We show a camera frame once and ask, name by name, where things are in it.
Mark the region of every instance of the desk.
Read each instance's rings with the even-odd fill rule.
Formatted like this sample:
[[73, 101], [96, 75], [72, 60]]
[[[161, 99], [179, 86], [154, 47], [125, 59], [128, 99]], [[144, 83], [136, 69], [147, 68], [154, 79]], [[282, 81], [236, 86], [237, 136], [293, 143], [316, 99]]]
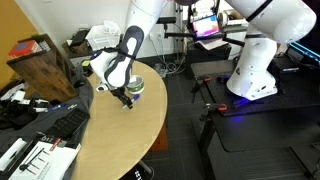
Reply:
[[[94, 92], [91, 118], [72, 179], [119, 179], [157, 138], [167, 112], [166, 87], [152, 68], [140, 62], [134, 62], [132, 74], [143, 76], [145, 89], [131, 110], [122, 109], [121, 102], [109, 92]], [[89, 82], [95, 87], [99, 78], [93, 74]]]
[[[195, 76], [213, 72], [229, 72], [233, 67], [232, 61], [215, 61], [191, 65]], [[210, 93], [208, 93], [208, 86], [204, 86], [200, 90], [207, 103], [214, 102]], [[224, 150], [229, 152], [290, 147], [300, 158], [299, 160], [305, 165], [305, 168], [312, 172], [319, 156], [314, 155], [307, 160], [301, 157], [305, 157], [303, 154], [307, 154], [306, 145], [320, 142], [320, 127], [317, 125], [319, 116], [319, 106], [241, 115], [236, 118], [232, 116], [223, 117], [215, 113], [211, 115], [212, 121], [206, 123], [204, 127], [199, 147], [202, 153], [206, 152], [208, 143], [211, 142], [215, 132]]]

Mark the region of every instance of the monitor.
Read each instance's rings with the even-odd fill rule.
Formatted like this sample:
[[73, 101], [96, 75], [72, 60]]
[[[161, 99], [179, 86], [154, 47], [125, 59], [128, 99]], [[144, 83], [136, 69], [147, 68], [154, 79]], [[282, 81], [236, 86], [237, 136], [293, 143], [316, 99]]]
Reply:
[[192, 26], [196, 38], [206, 37], [220, 32], [218, 19], [215, 14], [194, 21]]
[[299, 41], [289, 44], [287, 54], [302, 64], [319, 67], [320, 63], [320, 0], [303, 0], [317, 15], [313, 29]]

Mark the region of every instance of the black floor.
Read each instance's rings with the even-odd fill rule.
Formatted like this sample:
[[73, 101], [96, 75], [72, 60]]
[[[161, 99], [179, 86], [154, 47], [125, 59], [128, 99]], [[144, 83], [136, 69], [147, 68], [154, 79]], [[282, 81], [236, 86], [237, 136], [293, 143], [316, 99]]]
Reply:
[[149, 152], [143, 161], [155, 170], [154, 180], [202, 180], [200, 159], [192, 121], [205, 112], [200, 94], [192, 102], [193, 80], [184, 74], [164, 79], [168, 92], [167, 135], [169, 149]]
[[[154, 180], [203, 180], [205, 172], [197, 139], [201, 129], [199, 117], [206, 113], [204, 101], [198, 93], [195, 102], [191, 103], [190, 90], [194, 81], [188, 80], [185, 74], [171, 76], [164, 81], [169, 101], [169, 149], [149, 152], [143, 161], [154, 169]], [[217, 179], [308, 179], [304, 176], [305, 168], [289, 148], [229, 154], [215, 136], [208, 152], [211, 162], [214, 159], [212, 166]]]

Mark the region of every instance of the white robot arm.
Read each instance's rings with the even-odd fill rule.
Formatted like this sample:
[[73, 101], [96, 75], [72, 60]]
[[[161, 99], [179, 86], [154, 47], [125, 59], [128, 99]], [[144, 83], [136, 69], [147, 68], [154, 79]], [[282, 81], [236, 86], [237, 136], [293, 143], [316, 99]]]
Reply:
[[267, 71], [280, 44], [307, 35], [315, 13], [301, 0], [226, 0], [249, 22], [243, 53], [227, 87], [234, 94], [256, 100], [277, 93]]
[[[131, 65], [168, 1], [130, 1], [126, 32], [118, 53], [102, 51], [90, 61], [105, 87], [100, 86], [102, 89], [119, 89], [129, 83]], [[180, 5], [191, 5], [198, 0], [175, 1]], [[266, 69], [276, 53], [276, 42], [290, 43], [304, 37], [316, 22], [315, 13], [301, 0], [226, 2], [249, 22], [243, 53], [227, 87], [249, 100], [275, 94], [275, 79]]]

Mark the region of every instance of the black cloth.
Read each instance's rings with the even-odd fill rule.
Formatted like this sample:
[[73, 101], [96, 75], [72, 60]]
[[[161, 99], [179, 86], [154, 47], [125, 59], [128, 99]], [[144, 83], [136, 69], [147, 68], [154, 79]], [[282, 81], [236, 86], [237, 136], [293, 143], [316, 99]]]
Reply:
[[[39, 113], [38, 117], [34, 121], [30, 122], [22, 129], [14, 130], [11, 128], [0, 130], [0, 157], [18, 138], [21, 137], [24, 141], [28, 142], [37, 136], [36, 131], [45, 132], [55, 123], [55, 120], [70, 113], [71, 110], [68, 109], [68, 107], [73, 104], [77, 104], [75, 108], [79, 108], [89, 113], [89, 109], [93, 100], [93, 88], [88, 79], [83, 75], [82, 66], [77, 66], [73, 69], [73, 71], [75, 75], [72, 77], [72, 82], [76, 82], [78, 80], [83, 80], [85, 82], [83, 86], [77, 88], [79, 95], [68, 100], [67, 102], [63, 102], [66, 104], [66, 106], [63, 108], [50, 112]], [[80, 130], [78, 130], [78, 132], [71, 138], [71, 141], [81, 143], [85, 128], [86, 124], [82, 126]], [[69, 170], [66, 172], [64, 179], [70, 179], [70, 176], [71, 168], [69, 168]]]

